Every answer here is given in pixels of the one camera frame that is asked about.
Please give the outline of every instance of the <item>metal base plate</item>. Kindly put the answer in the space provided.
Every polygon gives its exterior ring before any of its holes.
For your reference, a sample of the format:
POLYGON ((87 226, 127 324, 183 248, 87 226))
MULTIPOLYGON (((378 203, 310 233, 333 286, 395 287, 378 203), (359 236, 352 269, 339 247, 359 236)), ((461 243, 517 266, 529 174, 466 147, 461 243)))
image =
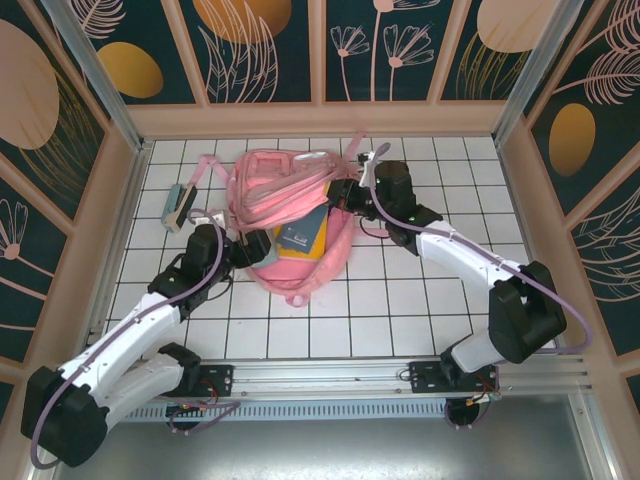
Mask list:
POLYGON ((440 361, 409 363, 409 379, 413 393, 460 393, 481 392, 484 390, 482 377, 490 386, 496 388, 497 367, 489 365, 463 378, 458 387, 453 387, 440 370, 440 361))
POLYGON ((196 383, 193 390, 187 391, 186 388, 178 387, 165 397, 188 397, 188 398, 210 398, 211 385, 216 389, 219 397, 231 396, 231 388, 233 387, 233 365, 201 365, 200 381, 196 383))

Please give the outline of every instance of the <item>wall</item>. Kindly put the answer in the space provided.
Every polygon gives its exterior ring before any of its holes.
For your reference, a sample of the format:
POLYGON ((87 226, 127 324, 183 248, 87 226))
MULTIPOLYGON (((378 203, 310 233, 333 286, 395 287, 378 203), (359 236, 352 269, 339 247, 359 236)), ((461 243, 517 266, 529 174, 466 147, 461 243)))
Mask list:
POLYGON ((26 381, 83 331, 132 152, 29 1, 0 6, 0 464, 28 441, 26 381))
POLYGON ((164 138, 486 133, 556 3, 70 2, 140 131, 164 138))
POLYGON ((503 154, 536 256, 594 328, 585 362, 624 465, 639 472, 640 1, 596 0, 582 14, 503 154))

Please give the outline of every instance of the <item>cable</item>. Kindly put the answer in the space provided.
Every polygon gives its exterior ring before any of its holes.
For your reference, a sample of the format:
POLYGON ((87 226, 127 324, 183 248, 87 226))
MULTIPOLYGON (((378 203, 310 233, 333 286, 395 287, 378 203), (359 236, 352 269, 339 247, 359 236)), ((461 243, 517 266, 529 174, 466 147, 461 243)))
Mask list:
POLYGON ((36 426, 33 431, 33 436, 31 439, 31 448, 30 448, 31 462, 36 468, 40 470, 47 470, 49 468, 55 467, 60 463, 59 459, 50 463, 42 463, 38 458, 38 442, 40 440, 40 435, 42 434, 42 428, 44 426, 45 420, 47 419, 47 417, 49 416, 49 413, 51 413, 51 410, 56 405, 56 403, 58 402, 62 394, 65 392, 65 390, 67 390, 67 388, 71 386, 71 384, 82 374, 82 372, 84 372, 89 368, 89 366, 96 360, 96 358, 98 358, 98 356, 102 352, 104 352, 116 339, 120 337, 120 335, 126 332, 129 328, 131 328, 134 324, 136 324, 140 319, 144 318, 146 315, 149 315, 150 313, 154 312, 159 308, 178 302, 183 298, 186 298, 189 295, 196 293, 202 287, 207 285, 207 283, 211 280, 211 278, 213 278, 213 275, 216 273, 216 270, 218 269, 218 267, 220 266, 220 262, 222 261, 222 253, 223 253, 223 247, 224 247, 223 246, 224 238, 222 236, 222 229, 216 223, 213 217, 207 211, 201 208, 192 208, 187 212, 187 218, 191 223, 195 224, 195 220, 193 218, 194 214, 200 214, 200 215, 206 216, 215 228, 216 237, 218 240, 218 252, 213 262, 213 266, 211 267, 209 272, 207 272, 207 274, 202 278, 202 280, 200 280, 200 282, 198 282, 195 286, 193 286, 186 292, 183 292, 179 295, 176 295, 175 297, 168 298, 154 305, 151 305, 150 307, 144 309, 142 312, 138 313, 137 315, 129 319, 121 329, 116 330, 114 332, 113 336, 107 337, 105 339, 105 342, 102 343, 100 346, 98 346, 98 348, 96 348, 96 350, 87 357, 87 359, 76 369, 76 371, 73 372, 69 376, 69 378, 65 380, 64 383, 53 393, 49 401, 46 403, 46 405, 42 409, 42 413, 40 413, 40 416, 38 417, 38 421, 36 422, 36 426))
POLYGON ((378 240, 386 240, 386 239, 389 238, 389 237, 381 237, 379 235, 374 235, 373 233, 367 232, 367 230, 364 228, 364 225, 362 224, 363 221, 364 221, 364 217, 360 217, 360 222, 358 222, 358 223, 360 223, 360 230, 362 230, 362 232, 366 236, 371 237, 371 238, 377 238, 378 240))
MULTIPOLYGON (((383 143, 374 152, 373 158, 371 159, 371 171, 375 171, 375 167, 376 167, 376 164, 379 161, 380 156, 385 154, 389 150, 389 148, 390 148, 390 144, 388 142, 387 143, 383 143)), ((586 348, 588 348, 591 345, 591 343, 593 342, 593 331, 591 330, 591 327, 589 326, 589 323, 580 314, 580 312, 578 312, 578 310, 573 307, 573 305, 571 305, 569 302, 567 302, 566 300, 561 298, 556 292, 554 292, 551 289, 545 287, 544 285, 542 285, 541 283, 535 281, 534 279, 529 278, 528 276, 526 276, 524 273, 520 272, 519 270, 516 270, 515 268, 512 268, 509 265, 506 265, 506 264, 500 262, 500 260, 496 259, 493 255, 489 254, 484 249, 478 247, 475 243, 467 240, 464 237, 461 237, 460 235, 457 235, 456 233, 445 232, 443 230, 438 230, 437 228, 433 228, 433 227, 418 227, 418 226, 415 226, 415 225, 411 225, 409 223, 401 222, 400 220, 397 220, 397 219, 393 218, 391 215, 389 215, 384 210, 384 208, 380 204, 380 200, 378 199, 378 195, 376 193, 375 175, 371 175, 370 176, 369 188, 371 190, 371 199, 373 200, 373 203, 375 204, 376 208, 378 209, 378 212, 380 212, 380 215, 382 215, 387 221, 389 221, 389 222, 391 222, 391 223, 393 223, 395 225, 398 225, 399 227, 406 228, 408 230, 412 230, 414 232, 429 233, 431 235, 437 235, 439 237, 450 239, 450 240, 455 241, 455 242, 457 242, 457 243, 459 243, 461 245, 464 245, 465 247, 473 250, 478 255, 480 255, 483 258, 489 260, 491 263, 493 263, 496 266, 496 268, 501 268, 505 272, 510 273, 514 277, 517 277, 523 283, 531 285, 533 288, 535 288, 535 289, 539 290, 540 292, 544 293, 546 296, 548 296, 549 298, 551 298, 552 300, 554 300, 555 302, 557 302, 558 304, 560 304, 564 308, 566 308, 569 312, 571 312, 571 314, 580 322, 580 324, 582 325, 582 328, 584 329, 584 333, 585 333, 584 341, 580 345, 576 345, 574 347, 541 348, 540 350, 538 350, 538 353, 559 353, 559 354, 565 354, 565 355, 577 354, 577 353, 581 353, 583 350, 585 350, 586 348)))

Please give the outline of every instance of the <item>floral wallpaper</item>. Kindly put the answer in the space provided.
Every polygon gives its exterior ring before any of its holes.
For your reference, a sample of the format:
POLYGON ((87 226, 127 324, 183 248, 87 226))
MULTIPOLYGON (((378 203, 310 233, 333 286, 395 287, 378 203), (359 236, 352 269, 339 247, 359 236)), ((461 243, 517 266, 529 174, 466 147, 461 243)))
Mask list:
POLYGON ((451 2, 327 0, 327 102, 426 100, 451 2))
POLYGON ((67 237, 0 179, 0 362, 22 362, 67 237))

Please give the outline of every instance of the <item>gray floor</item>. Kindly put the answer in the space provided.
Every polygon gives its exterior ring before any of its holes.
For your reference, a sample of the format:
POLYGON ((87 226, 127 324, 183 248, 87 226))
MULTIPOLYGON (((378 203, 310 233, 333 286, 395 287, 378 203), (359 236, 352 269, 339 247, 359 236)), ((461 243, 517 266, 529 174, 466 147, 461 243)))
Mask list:
POLYGON ((227 422, 192 438, 121 425, 57 480, 578 480, 591 478, 566 402, 507 398, 473 431, 442 419, 227 422))

